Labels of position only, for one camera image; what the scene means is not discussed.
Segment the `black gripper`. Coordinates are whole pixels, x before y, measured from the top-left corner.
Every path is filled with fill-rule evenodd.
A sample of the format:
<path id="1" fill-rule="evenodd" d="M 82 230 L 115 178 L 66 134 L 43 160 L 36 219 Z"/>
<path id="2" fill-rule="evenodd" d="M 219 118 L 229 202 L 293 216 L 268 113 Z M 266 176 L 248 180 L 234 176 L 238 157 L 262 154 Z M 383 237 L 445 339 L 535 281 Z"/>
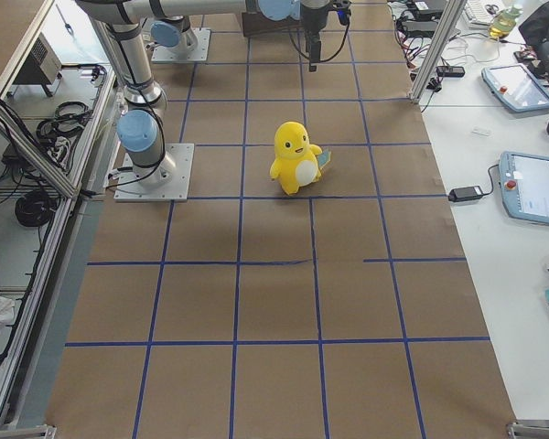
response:
<path id="1" fill-rule="evenodd" d="M 318 32 L 327 25 L 328 0 L 301 0 L 300 21 L 305 31 L 308 31 L 308 71 L 316 72 L 321 62 L 321 39 Z"/>

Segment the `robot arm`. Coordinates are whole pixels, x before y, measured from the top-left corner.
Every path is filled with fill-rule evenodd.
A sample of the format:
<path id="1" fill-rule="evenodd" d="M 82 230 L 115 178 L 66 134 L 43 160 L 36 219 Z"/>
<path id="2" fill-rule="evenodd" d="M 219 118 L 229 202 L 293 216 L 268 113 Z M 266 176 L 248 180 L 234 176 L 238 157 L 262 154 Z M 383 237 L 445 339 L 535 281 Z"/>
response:
<path id="1" fill-rule="evenodd" d="M 99 40 L 114 72 L 124 81 L 129 105 L 120 118 L 117 134 L 132 160 L 133 177 L 122 188 L 145 190 L 163 187 L 175 173 L 175 160 L 166 146 L 162 122 L 167 96 L 156 82 L 145 52 L 141 22 L 154 18 L 170 24 L 194 15 L 260 13 L 274 21 L 296 16 L 307 38 L 307 59 L 312 71 L 321 62 L 320 32 L 333 9 L 330 1 L 79 1 L 92 24 L 102 28 Z"/>
<path id="2" fill-rule="evenodd" d="M 176 53 L 189 53 L 199 45 L 189 16 L 155 20 L 150 27 L 150 34 L 158 45 Z"/>

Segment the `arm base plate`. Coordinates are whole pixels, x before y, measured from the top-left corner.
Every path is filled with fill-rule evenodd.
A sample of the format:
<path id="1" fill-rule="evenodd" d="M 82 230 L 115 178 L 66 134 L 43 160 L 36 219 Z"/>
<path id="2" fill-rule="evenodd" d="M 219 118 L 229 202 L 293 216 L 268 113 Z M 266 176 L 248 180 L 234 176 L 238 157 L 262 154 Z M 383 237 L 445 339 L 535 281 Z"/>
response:
<path id="1" fill-rule="evenodd" d="M 205 62 L 209 55 L 211 31 L 207 27 L 189 28 L 184 32 L 161 27 L 156 22 L 151 37 L 156 43 L 152 55 L 155 64 Z"/>
<path id="2" fill-rule="evenodd" d="M 118 202 L 186 201 L 194 149 L 194 144 L 167 144 L 164 160 L 151 175 L 150 170 L 134 167 L 125 153 L 123 166 L 131 170 L 120 175 L 113 198 Z"/>

